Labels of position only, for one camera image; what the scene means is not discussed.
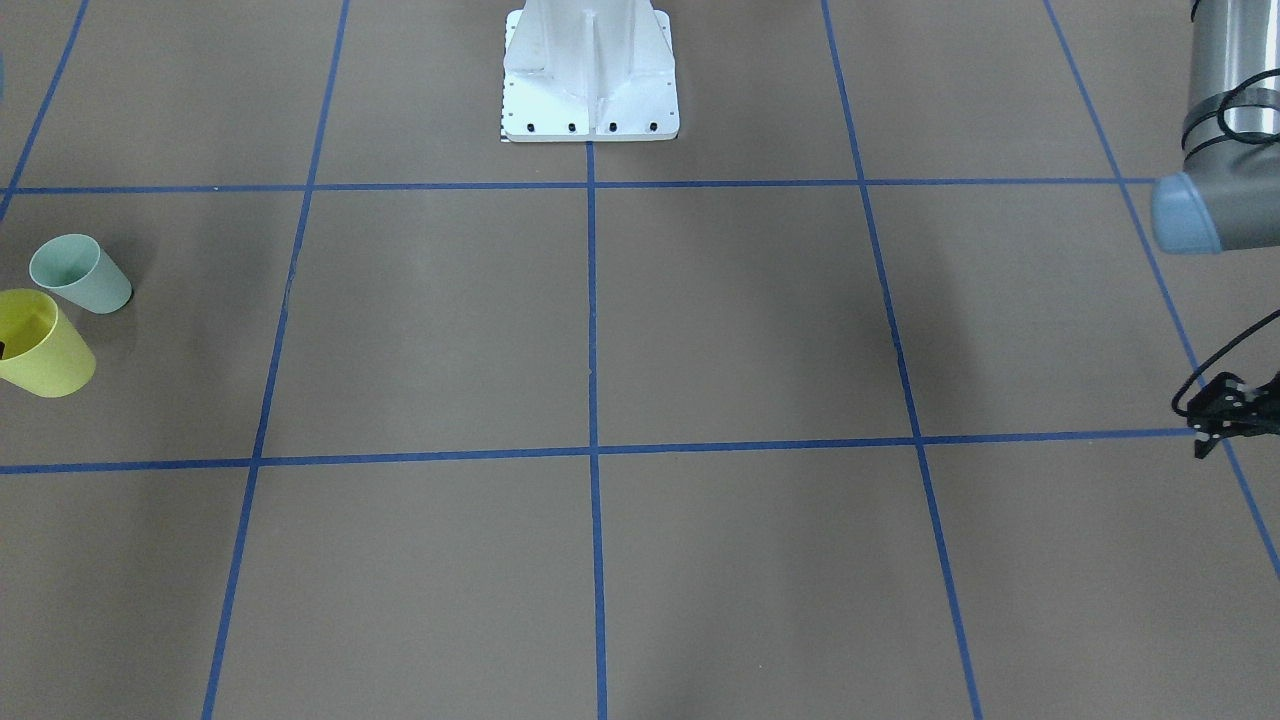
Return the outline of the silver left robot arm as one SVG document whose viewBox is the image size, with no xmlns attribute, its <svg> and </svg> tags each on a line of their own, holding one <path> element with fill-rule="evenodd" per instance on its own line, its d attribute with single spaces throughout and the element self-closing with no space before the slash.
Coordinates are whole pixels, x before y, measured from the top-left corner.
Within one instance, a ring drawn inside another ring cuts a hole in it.
<svg viewBox="0 0 1280 720">
<path fill-rule="evenodd" d="M 1190 23 L 1181 169 L 1152 191 L 1156 243 L 1183 256 L 1277 249 L 1279 4 L 1190 1 Z M 1198 365 L 1172 396 L 1171 410 L 1194 432 L 1196 459 L 1225 439 L 1277 436 L 1277 373 L 1249 386 L 1222 372 L 1183 402 L 1215 363 L 1274 322 L 1277 309 Z"/>
</svg>

